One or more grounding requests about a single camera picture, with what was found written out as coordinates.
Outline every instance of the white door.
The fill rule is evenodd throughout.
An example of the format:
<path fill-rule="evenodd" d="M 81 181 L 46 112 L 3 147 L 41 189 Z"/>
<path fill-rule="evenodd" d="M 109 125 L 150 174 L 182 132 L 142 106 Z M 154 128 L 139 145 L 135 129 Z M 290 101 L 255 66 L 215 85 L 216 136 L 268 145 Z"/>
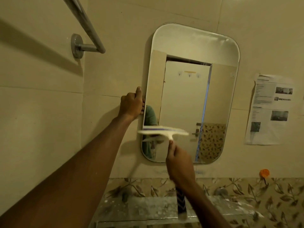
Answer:
<path fill-rule="evenodd" d="M 173 138 L 180 147 L 188 151 L 193 161 L 198 137 L 192 133 L 200 128 L 196 123 L 202 122 L 209 70 L 210 66 L 166 62 L 159 125 L 189 132 L 189 136 L 175 135 Z M 164 161 L 167 150 L 168 141 L 160 144 L 156 150 L 156 161 Z"/>

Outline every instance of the door handle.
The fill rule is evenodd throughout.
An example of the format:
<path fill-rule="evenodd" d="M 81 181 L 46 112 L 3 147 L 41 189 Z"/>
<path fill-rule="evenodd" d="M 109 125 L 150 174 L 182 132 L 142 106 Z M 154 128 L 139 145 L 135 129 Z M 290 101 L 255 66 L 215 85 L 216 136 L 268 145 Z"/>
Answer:
<path fill-rule="evenodd" d="M 196 129 L 196 130 L 195 130 L 195 133 L 192 133 L 192 134 L 194 134 L 195 137 L 198 137 L 198 136 L 199 136 L 199 132 L 200 132 L 199 129 Z"/>

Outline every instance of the person's right arm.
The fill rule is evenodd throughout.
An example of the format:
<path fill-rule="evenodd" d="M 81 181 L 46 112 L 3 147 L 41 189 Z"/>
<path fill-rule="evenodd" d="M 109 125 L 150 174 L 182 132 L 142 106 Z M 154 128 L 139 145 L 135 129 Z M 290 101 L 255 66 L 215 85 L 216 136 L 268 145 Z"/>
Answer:
<path fill-rule="evenodd" d="M 184 192 L 203 227 L 231 228 L 195 181 L 191 156 L 170 141 L 166 164 L 170 179 Z"/>

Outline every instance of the forearm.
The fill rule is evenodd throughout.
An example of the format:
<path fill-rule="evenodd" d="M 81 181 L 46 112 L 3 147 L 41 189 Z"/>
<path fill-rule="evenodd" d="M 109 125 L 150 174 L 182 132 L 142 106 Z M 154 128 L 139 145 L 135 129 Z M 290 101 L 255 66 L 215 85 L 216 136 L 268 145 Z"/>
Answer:
<path fill-rule="evenodd" d="M 0 227 L 87 227 L 132 120 L 110 125 L 0 217 Z"/>
<path fill-rule="evenodd" d="M 183 191 L 203 227 L 231 228 L 196 182 Z"/>

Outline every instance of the beveled mirror edge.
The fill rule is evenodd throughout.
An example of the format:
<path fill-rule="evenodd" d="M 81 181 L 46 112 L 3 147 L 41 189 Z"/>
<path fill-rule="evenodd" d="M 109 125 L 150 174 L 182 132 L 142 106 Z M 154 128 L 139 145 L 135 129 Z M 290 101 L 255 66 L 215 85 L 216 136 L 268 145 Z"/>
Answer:
<path fill-rule="evenodd" d="M 223 34 L 218 34 L 218 33 L 213 33 L 213 32 L 210 32 L 210 31 L 207 31 L 207 30 L 203 30 L 203 29 L 198 29 L 198 28 L 194 28 L 194 27 L 191 27 L 191 26 L 187 26 L 187 25 L 182 25 L 182 24 L 178 24 L 178 23 L 173 23 L 173 22 L 168 22 L 168 23 L 164 23 L 162 24 L 160 27 L 157 28 L 157 30 L 154 32 L 153 34 L 153 38 L 152 38 L 152 44 L 151 44 L 151 53 L 150 53 L 150 61 L 149 61 L 149 71 L 148 71 L 148 78 L 147 78 L 147 88 L 146 88 L 146 96 L 147 96 L 147 93 L 148 93 L 148 89 L 149 89 L 149 75 L 150 75 L 150 71 L 151 71 L 151 56 L 152 56 L 152 52 L 153 52 L 153 44 L 154 44 L 154 36 L 156 35 L 156 33 L 158 32 L 158 30 L 160 30 L 162 27 L 166 26 L 166 25 L 181 25 L 181 26 L 184 26 L 184 27 L 187 27 L 187 28 L 191 28 L 191 29 L 197 29 L 197 30 L 200 30 L 200 31 L 204 31 L 204 32 L 207 32 L 207 33 L 211 33 L 212 35 L 216 35 L 216 36 L 221 36 L 221 37 L 225 37 L 226 39 L 229 39 L 231 40 L 234 45 L 237 47 L 237 50 L 238 50 L 238 64 L 237 64 L 237 70 L 236 70 L 236 76 L 235 76 L 235 79 L 234 79 L 234 85 L 233 85 L 233 91 L 232 91 L 232 98 L 231 98 L 231 101 L 230 101 L 230 110 L 229 110 L 229 115 L 228 115 L 228 121 L 227 121 L 227 126 L 226 126 L 226 130 L 225 130 L 225 137 L 224 137 L 224 144 L 225 144 L 225 139 L 226 139 L 226 132 L 227 132 L 227 129 L 228 129 L 228 124 L 229 124 L 229 118 L 230 118 L 230 113 L 231 113 L 231 108 L 232 108 L 232 101 L 233 101 L 233 96 L 234 96 L 234 90 L 235 90 L 235 84 L 236 84 L 236 81 L 237 81 L 237 75 L 238 75 L 238 71 L 239 71 L 239 64 L 240 64 L 240 59 L 241 59 L 241 52 L 240 52 L 240 48 L 239 48 L 239 45 L 237 44 L 237 42 L 229 37 L 229 36 L 226 36 L 226 35 L 223 35 Z M 144 123 L 145 123 L 145 116 L 146 116 L 146 107 L 144 109 L 144 113 L 143 113 L 143 124 L 142 124 L 142 127 L 144 126 Z M 142 138 L 143 138 L 143 135 L 140 136 L 140 150 L 141 150 L 141 153 L 142 155 L 149 161 L 151 162 L 155 162 L 155 163 L 165 163 L 165 161 L 155 161 L 155 160 L 152 160 L 152 159 L 149 159 L 148 157 L 146 157 L 146 155 L 144 154 L 143 150 L 142 150 Z M 212 164 L 214 163 L 216 160 L 218 160 L 218 158 L 222 155 L 222 152 L 223 152 L 223 149 L 224 149 L 224 145 L 222 147 L 222 150 L 221 150 L 221 153 L 218 157 L 216 157 L 214 159 L 213 162 L 211 163 L 203 163 L 203 162 L 198 162 L 198 161 L 193 161 L 193 163 L 195 165 L 209 165 L 209 164 Z"/>

